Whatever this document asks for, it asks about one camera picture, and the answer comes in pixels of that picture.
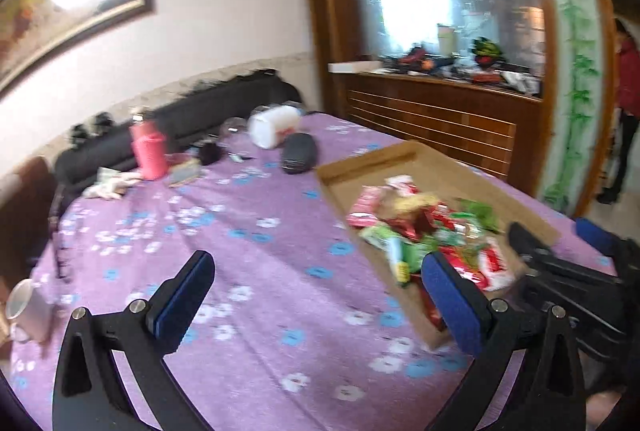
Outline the small black cup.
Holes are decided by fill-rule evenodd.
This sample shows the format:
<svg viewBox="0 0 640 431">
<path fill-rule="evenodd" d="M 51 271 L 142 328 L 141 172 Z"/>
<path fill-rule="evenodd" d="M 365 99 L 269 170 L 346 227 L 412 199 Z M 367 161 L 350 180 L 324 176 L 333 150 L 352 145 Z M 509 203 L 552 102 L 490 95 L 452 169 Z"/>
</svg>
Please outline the small black cup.
<svg viewBox="0 0 640 431">
<path fill-rule="evenodd" d="M 211 165 L 224 157 L 224 150 L 218 145 L 216 140 L 207 139 L 198 144 L 196 157 L 200 160 L 201 165 Z"/>
</svg>

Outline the wooden cabinet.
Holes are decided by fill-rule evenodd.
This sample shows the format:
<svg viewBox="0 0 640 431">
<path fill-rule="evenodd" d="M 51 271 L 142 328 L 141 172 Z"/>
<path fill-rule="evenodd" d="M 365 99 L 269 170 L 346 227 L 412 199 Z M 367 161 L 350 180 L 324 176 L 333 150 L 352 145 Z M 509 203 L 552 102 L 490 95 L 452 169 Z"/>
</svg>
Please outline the wooden cabinet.
<svg viewBox="0 0 640 431">
<path fill-rule="evenodd" d="M 311 0 L 321 102 L 567 215 L 602 184 L 612 0 Z"/>
</svg>

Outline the long yellow biscuit pack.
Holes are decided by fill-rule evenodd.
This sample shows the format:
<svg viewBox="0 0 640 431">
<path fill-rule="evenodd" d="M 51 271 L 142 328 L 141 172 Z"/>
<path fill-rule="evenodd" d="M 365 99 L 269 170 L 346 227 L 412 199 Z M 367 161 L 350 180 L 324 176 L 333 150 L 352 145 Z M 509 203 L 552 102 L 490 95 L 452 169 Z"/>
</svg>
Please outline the long yellow biscuit pack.
<svg viewBox="0 0 640 431">
<path fill-rule="evenodd" d="M 385 203 L 385 208 L 392 217 L 402 217 L 437 206 L 444 200 L 431 192 L 418 192 L 408 196 L 393 195 Z"/>
</svg>

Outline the clear glass cup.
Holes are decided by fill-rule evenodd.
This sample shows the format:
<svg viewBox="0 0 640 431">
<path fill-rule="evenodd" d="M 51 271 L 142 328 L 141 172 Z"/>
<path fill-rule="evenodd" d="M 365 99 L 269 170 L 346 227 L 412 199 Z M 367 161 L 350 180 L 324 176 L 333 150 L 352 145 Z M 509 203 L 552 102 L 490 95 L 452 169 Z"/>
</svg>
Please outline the clear glass cup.
<svg viewBox="0 0 640 431">
<path fill-rule="evenodd" d="M 232 117 L 224 121 L 218 132 L 219 143 L 231 147 L 246 141 L 247 123 L 244 118 Z"/>
</svg>

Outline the white cloth gloves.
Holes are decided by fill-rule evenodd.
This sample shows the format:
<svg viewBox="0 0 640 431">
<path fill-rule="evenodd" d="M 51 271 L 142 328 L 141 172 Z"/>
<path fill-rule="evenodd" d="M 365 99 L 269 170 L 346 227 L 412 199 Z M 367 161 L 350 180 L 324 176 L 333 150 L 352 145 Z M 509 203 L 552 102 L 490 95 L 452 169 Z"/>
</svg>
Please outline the white cloth gloves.
<svg viewBox="0 0 640 431">
<path fill-rule="evenodd" d="M 81 196 L 88 199 L 119 200 L 142 180 L 143 176 L 139 171 L 117 171 L 101 166 L 96 174 L 96 181 Z"/>
</svg>

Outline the green pea snack bag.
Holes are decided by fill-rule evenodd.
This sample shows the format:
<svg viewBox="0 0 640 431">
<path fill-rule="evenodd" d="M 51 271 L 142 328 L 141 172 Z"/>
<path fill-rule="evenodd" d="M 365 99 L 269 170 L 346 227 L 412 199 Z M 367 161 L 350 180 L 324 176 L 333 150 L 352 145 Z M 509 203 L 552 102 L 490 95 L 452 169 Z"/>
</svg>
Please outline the green pea snack bag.
<svg viewBox="0 0 640 431">
<path fill-rule="evenodd" d="M 435 238 L 425 236 L 414 243 L 400 236 L 392 236 L 385 241 L 385 255 L 390 270 L 398 285 L 405 286 L 412 275 L 419 275 L 423 259 L 438 250 Z"/>
</svg>

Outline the white red candy wrapper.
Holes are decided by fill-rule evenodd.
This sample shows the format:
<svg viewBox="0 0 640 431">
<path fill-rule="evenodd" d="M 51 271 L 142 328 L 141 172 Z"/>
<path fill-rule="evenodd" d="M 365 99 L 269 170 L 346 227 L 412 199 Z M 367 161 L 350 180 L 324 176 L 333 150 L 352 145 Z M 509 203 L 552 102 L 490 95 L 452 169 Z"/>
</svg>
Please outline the white red candy wrapper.
<svg viewBox="0 0 640 431">
<path fill-rule="evenodd" d="M 482 278 L 477 286 L 483 291 L 496 291 L 509 287 L 514 281 L 506 259 L 503 258 L 497 240 L 487 237 L 478 248 L 477 270 Z"/>
</svg>

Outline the pink My Melody snack pack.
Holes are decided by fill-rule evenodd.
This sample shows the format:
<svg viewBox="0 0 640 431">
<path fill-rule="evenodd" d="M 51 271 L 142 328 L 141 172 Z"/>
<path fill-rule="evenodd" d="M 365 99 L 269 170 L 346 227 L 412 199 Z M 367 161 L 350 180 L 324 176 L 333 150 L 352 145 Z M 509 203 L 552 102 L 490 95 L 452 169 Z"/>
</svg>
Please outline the pink My Melody snack pack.
<svg viewBox="0 0 640 431">
<path fill-rule="evenodd" d="M 363 186 L 355 203 L 346 215 L 346 222 L 354 229 L 365 229 L 378 224 L 378 208 L 387 189 L 382 186 Z"/>
</svg>

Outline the black glasses case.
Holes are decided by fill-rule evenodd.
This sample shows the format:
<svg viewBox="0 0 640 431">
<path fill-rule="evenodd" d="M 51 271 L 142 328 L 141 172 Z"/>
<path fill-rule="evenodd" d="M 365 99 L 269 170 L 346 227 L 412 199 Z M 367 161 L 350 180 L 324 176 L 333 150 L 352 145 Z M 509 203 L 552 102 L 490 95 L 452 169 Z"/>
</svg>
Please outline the black glasses case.
<svg viewBox="0 0 640 431">
<path fill-rule="evenodd" d="M 280 168 L 286 174 L 302 174 L 317 164 L 318 146 L 308 133 L 293 133 L 282 144 Z"/>
</svg>

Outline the small brown notebook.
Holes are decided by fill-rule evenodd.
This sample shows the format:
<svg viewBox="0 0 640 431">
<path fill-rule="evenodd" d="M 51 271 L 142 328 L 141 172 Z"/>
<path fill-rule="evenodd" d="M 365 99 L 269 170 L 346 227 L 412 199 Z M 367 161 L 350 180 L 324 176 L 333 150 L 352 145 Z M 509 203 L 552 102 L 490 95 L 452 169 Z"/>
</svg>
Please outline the small brown notebook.
<svg viewBox="0 0 640 431">
<path fill-rule="evenodd" d="M 181 187 L 184 184 L 197 180 L 202 174 L 201 162 L 198 159 L 189 159 L 171 166 L 165 183 L 169 187 Z"/>
</svg>

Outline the white mug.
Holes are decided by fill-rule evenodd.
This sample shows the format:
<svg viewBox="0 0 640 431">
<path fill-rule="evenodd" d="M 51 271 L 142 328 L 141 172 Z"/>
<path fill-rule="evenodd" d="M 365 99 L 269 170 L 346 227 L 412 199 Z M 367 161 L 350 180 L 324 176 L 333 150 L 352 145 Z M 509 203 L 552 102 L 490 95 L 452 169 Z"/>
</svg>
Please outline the white mug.
<svg viewBox="0 0 640 431">
<path fill-rule="evenodd" d="M 23 279 L 13 288 L 6 301 L 6 320 L 14 342 L 47 341 L 51 330 L 52 307 L 35 281 Z"/>
</svg>

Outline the purple floral tablecloth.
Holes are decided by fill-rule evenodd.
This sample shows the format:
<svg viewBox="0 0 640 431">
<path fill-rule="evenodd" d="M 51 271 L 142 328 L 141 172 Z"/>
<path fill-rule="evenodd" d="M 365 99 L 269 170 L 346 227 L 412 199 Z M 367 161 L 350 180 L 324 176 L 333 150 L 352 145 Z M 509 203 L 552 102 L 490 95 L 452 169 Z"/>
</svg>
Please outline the purple floral tablecloth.
<svg viewBox="0 0 640 431">
<path fill-rule="evenodd" d="M 166 363 L 216 430 L 422 430 L 457 388 L 469 357 L 433 329 L 415 287 L 399 288 L 383 253 L 345 223 L 362 185 L 410 175 L 447 202 L 491 204 L 562 258 L 612 273 L 574 224 L 480 169 L 416 142 L 316 113 L 317 173 L 285 174 L 273 150 L 223 161 L 175 189 L 143 183 L 116 201 L 79 199 L 62 245 L 32 280 L 54 306 L 50 340 L 14 347 L 10 386 L 52 425 L 58 352 L 78 307 L 119 312 L 149 299 L 193 252 L 215 281 Z"/>
</svg>

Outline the brown chair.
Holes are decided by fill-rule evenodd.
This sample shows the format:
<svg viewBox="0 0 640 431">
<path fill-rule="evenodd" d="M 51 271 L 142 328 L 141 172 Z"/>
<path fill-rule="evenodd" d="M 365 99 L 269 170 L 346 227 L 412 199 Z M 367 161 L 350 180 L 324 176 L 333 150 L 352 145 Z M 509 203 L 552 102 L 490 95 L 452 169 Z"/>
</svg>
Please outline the brown chair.
<svg viewBox="0 0 640 431">
<path fill-rule="evenodd" d="M 33 157 L 1 177 L 1 301 L 27 278 L 49 240 L 56 180 L 43 157 Z"/>
</svg>

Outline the pink knit-sleeved thermos bottle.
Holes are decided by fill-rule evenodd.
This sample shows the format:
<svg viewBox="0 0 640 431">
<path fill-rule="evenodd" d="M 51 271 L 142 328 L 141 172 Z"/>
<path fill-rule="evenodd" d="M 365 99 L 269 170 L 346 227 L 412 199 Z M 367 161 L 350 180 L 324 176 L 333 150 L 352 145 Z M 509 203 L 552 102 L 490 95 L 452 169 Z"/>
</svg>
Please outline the pink knit-sleeved thermos bottle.
<svg viewBox="0 0 640 431">
<path fill-rule="evenodd" d="M 142 177 L 159 180 L 168 172 L 165 156 L 165 136 L 157 128 L 152 111 L 145 107 L 131 109 L 129 128 L 132 150 Z"/>
</svg>

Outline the black sofa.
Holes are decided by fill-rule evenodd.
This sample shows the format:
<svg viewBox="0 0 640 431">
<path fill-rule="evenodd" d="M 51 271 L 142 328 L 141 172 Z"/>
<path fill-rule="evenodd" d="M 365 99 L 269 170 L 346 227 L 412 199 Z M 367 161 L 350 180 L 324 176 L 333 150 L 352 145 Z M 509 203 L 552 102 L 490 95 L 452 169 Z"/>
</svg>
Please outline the black sofa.
<svg viewBox="0 0 640 431">
<path fill-rule="evenodd" d="M 256 70 L 246 76 L 219 81 L 152 111 L 152 120 L 166 138 L 170 152 L 189 148 L 230 118 L 247 119 L 259 106 L 301 102 L 295 86 L 274 69 Z M 89 139 L 77 149 L 61 152 L 53 165 L 58 183 L 78 192 L 88 187 L 103 168 L 129 171 L 137 166 L 128 121 L 107 134 Z"/>
</svg>

